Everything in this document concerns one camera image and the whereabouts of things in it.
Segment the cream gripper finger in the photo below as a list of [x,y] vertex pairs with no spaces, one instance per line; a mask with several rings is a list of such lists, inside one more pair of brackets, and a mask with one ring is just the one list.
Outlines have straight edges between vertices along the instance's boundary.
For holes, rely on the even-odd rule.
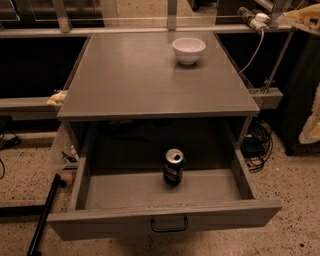
[[290,25],[305,29],[306,31],[320,31],[320,4],[313,4],[299,10],[285,12],[282,15],[285,22]]

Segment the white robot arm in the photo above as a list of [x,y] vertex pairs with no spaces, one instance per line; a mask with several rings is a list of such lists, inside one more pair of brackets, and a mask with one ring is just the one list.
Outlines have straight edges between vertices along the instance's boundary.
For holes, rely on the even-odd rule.
[[[281,19],[291,26],[310,32],[320,34],[320,4],[313,4],[299,10],[285,12]],[[320,141],[320,85],[316,89],[312,104],[312,113],[308,117],[299,135],[301,144],[311,144]]]

